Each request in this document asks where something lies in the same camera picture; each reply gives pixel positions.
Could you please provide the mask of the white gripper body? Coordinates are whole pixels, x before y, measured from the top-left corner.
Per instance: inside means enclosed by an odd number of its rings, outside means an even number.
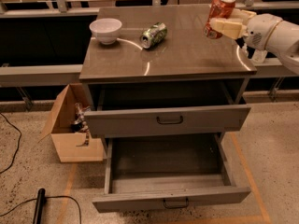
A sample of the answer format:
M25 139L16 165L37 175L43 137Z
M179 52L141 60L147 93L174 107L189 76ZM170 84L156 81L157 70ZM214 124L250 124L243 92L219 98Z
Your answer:
M248 34L244 36L245 43L251 48L265 50L268 38L281 21L280 17L272 14L254 16L247 24Z

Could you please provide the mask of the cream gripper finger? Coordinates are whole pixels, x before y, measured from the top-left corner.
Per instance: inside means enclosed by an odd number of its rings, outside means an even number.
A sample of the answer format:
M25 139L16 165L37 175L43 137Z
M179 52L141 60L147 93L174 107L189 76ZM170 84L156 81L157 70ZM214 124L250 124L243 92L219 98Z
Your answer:
M247 24L254 16L256 16L256 13L253 11L234 8L230 19L232 21L241 22L242 24Z
M232 39L241 38L246 32L246 26L240 19L212 18L211 28Z

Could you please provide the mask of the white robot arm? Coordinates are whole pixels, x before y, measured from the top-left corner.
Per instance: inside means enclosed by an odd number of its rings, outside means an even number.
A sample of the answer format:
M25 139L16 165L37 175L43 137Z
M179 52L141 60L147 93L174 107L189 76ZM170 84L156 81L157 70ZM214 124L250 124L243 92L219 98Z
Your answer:
M233 9L228 18L211 18L211 28L232 39L242 38L248 47L274 54L299 74L299 25L272 14Z

